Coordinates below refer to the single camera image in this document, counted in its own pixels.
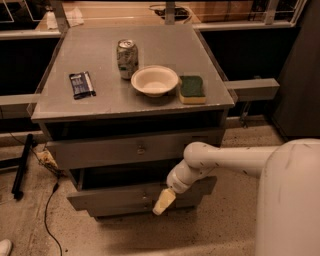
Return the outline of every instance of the cabinet drawer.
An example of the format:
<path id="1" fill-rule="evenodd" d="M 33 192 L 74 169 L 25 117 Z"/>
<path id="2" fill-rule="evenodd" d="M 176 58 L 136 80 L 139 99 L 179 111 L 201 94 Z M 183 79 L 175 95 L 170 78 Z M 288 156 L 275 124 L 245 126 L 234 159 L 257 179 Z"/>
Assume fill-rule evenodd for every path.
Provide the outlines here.
<path id="1" fill-rule="evenodd" d="M 223 129 L 141 134 L 86 140 L 49 142 L 47 148 L 61 169 L 77 169 L 182 158 L 186 145 L 194 141 L 219 144 Z"/>
<path id="2" fill-rule="evenodd" d="M 178 194 L 171 208 L 196 206 L 204 195 L 211 194 L 216 177 L 207 177 Z M 71 193 L 67 196 L 75 210 L 87 210 L 91 217 L 115 216 L 151 212 L 166 185 L 148 183 L 116 188 L 104 188 Z"/>

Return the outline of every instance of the sponge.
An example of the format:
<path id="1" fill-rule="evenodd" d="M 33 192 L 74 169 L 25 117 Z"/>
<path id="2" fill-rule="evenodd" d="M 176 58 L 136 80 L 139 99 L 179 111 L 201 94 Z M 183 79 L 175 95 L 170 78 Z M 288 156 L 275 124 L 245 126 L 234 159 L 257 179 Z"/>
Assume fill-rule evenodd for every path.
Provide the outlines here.
<path id="1" fill-rule="evenodd" d="M 204 104 L 206 96 L 203 92 L 203 81 L 200 76 L 181 76 L 179 98 L 183 104 Z"/>

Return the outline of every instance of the aluminum can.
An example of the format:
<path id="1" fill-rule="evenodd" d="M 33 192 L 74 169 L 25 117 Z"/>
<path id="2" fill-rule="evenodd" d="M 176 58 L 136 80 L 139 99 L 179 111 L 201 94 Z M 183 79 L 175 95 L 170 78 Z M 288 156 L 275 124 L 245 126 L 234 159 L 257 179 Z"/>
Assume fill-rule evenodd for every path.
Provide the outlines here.
<path id="1" fill-rule="evenodd" d="M 130 39 L 122 39 L 118 42 L 117 61 L 120 76 L 123 79 L 131 79 L 139 68 L 138 47 Z"/>

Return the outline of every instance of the black cable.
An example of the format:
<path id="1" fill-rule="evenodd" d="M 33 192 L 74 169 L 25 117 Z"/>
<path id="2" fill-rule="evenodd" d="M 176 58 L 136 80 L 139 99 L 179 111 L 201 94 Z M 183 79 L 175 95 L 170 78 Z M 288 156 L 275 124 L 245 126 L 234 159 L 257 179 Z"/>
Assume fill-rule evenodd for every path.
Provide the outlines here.
<path id="1" fill-rule="evenodd" d="M 16 141 L 18 141 L 19 143 L 21 143 L 22 145 L 24 145 L 24 143 L 20 140 L 18 140 L 15 136 L 13 136 L 13 134 L 11 132 L 9 132 L 9 134 L 11 135 L 11 137 L 13 139 L 15 139 Z M 46 163 L 42 163 L 39 159 L 39 157 L 37 156 L 36 152 L 34 152 L 32 149 L 30 149 L 31 152 L 35 155 L 35 157 L 37 158 L 39 164 L 41 164 L 42 166 L 44 166 L 47 170 L 49 170 L 50 172 L 52 172 L 56 177 L 57 177 L 57 182 L 56 184 L 54 185 L 53 189 L 52 189 L 52 193 L 47 201 L 47 204 L 46 204 L 46 208 L 45 208 L 45 211 L 44 211 L 44 225 L 45 225 L 45 228 L 48 232 L 48 234 L 53 238 L 53 240 L 58 244 L 59 246 L 59 250 L 60 250 L 60 255 L 62 256 L 62 248 L 61 248 L 61 245 L 59 243 L 59 241 L 53 236 L 53 234 L 50 232 L 49 228 L 48 228 L 48 225 L 47 225 L 47 211 L 48 211 L 48 206 L 49 206 L 49 203 L 50 203 L 50 200 L 53 196 L 53 194 L 57 191 L 57 189 L 59 188 L 59 179 L 60 177 L 63 175 L 62 173 L 62 170 L 59 170 L 59 169 L 56 169 L 55 167 L 51 166 L 51 165 L 48 165 Z"/>
<path id="2" fill-rule="evenodd" d="M 54 237 L 54 235 L 50 232 L 49 228 L 48 228 L 48 225 L 47 225 L 47 212 L 48 212 L 48 205 L 50 203 L 50 200 L 53 196 L 53 194 L 57 191 L 57 189 L 59 188 L 59 179 L 57 181 L 57 183 L 54 185 L 53 189 L 52 189 L 52 193 L 47 201 L 47 204 L 46 204 L 46 209 L 44 211 L 44 225 L 46 227 L 46 230 L 48 232 L 48 234 L 53 238 L 53 240 L 57 243 L 57 245 L 59 246 L 59 250 L 60 250 L 60 255 L 62 256 L 62 248 L 61 248 L 61 244 L 59 243 L 59 241 Z"/>

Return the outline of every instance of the white bowl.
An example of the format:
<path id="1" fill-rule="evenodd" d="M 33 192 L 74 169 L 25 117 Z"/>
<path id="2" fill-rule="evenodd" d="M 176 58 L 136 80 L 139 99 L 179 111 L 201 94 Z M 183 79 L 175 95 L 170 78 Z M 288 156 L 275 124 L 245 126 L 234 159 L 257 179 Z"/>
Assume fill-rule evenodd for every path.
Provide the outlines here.
<path id="1" fill-rule="evenodd" d="M 157 65 L 141 68 L 131 77 L 133 87 L 149 97 L 160 97 L 174 89 L 178 83 L 176 72 Z"/>

